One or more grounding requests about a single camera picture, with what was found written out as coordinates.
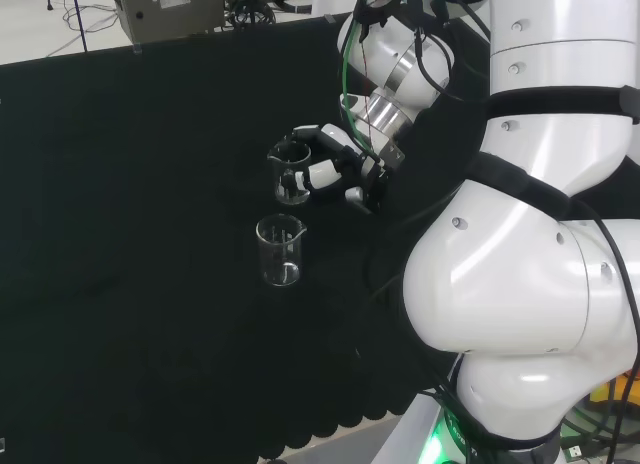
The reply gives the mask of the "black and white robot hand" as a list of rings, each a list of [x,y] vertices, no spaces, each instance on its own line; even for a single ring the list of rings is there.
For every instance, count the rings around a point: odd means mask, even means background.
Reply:
[[[281,203],[342,197],[369,214],[380,211],[390,178],[404,158],[396,142],[379,131],[373,133],[373,148],[366,150],[333,124],[298,126],[267,154]]]

